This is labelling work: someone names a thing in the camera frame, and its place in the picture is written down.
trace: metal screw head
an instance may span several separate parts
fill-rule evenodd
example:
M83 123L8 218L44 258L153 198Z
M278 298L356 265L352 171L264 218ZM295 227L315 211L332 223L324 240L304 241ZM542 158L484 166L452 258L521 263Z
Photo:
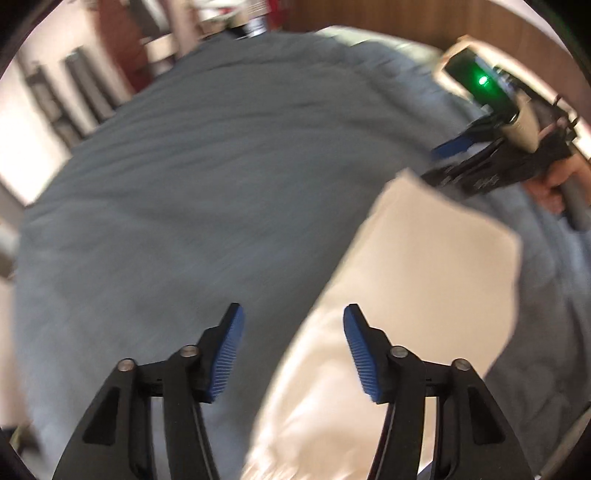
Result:
M396 345L392 347L390 353L396 358L404 358L408 355L408 350L406 350L403 346Z
M199 353L199 349L194 345L185 345L181 348L181 356L190 357Z
M457 360L454 360L453 365L458 370L462 370L463 372L466 372L472 368L472 366L470 365L470 362L468 360L463 359L463 358L458 358Z
M129 372L135 368L135 362L131 358L124 358L117 364L117 370L120 372Z

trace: finger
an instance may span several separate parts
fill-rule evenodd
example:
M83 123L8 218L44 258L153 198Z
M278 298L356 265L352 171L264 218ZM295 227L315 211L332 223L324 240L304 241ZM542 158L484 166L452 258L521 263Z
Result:
M552 193L552 189L549 188L541 178L526 180L523 182L523 186L527 193L529 193L538 203L548 198Z
M569 177L577 171L578 160L576 156L565 158L564 160L557 160L548 169L546 175L546 186L552 188L562 185Z
M564 212L564 200L559 193L553 193L549 197L538 202L538 204L555 215Z

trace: white pillow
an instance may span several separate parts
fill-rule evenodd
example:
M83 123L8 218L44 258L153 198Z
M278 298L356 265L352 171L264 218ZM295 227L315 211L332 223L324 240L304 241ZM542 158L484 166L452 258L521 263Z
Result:
M384 423L343 333L343 309L425 361L467 358L484 375L512 335L519 237L411 173L386 185L283 356L258 413L242 480L365 480ZM434 399L421 466L432 459Z

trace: bed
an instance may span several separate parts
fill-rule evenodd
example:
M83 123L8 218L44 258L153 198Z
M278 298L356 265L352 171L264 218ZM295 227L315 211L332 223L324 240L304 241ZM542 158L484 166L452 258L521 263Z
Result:
M204 411L238 478L271 375L384 184L477 115L385 45L287 33L215 37L122 106L22 228L17 355L50 464L119 359L167 358L239 301L239 361ZM486 382L538 471L589 399L591 236L518 186L461 201L524 244Z

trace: gray handle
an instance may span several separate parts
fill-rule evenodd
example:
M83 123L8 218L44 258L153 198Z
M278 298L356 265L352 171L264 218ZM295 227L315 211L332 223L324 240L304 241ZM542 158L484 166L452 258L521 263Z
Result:
M570 227L576 232L588 232L591 229L589 205L579 181L570 177L558 189L564 199L564 216Z

